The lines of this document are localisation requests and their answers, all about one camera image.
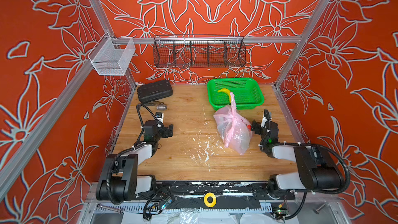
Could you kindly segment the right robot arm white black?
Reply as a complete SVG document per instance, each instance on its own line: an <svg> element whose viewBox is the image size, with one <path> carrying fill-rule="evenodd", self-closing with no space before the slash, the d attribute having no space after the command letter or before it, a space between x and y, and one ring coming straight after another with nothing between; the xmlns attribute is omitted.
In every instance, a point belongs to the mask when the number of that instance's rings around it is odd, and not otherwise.
<svg viewBox="0 0 398 224"><path fill-rule="evenodd" d="M349 167L334 150L319 144L280 142L278 124L269 120L254 120L251 130L261 137L263 153L297 166L296 172L270 176L267 193L272 198L280 198L291 190L337 195L349 187Z"/></svg>

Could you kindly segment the pink plastic bag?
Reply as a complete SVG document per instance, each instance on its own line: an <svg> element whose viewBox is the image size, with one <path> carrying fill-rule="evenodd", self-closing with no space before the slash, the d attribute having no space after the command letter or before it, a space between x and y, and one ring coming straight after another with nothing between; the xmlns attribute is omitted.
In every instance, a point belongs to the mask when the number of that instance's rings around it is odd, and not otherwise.
<svg viewBox="0 0 398 224"><path fill-rule="evenodd" d="M238 113L233 92L231 92L231 96L231 104L217 110L213 117L224 146L243 155L249 148L253 132L251 123Z"/></svg>

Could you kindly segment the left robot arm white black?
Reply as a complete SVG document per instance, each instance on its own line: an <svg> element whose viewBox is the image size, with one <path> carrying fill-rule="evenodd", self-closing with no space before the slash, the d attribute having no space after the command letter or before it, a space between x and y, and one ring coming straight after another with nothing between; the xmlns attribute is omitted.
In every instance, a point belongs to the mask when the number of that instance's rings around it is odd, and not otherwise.
<svg viewBox="0 0 398 224"><path fill-rule="evenodd" d="M161 147L161 139L173 136L174 125L165 126L163 114L152 112L143 103L136 105L136 110L141 131L132 147L106 157L95 190L98 201L109 201L119 205L133 200L141 193L155 191L155 177L140 176L138 166L156 154Z"/></svg>

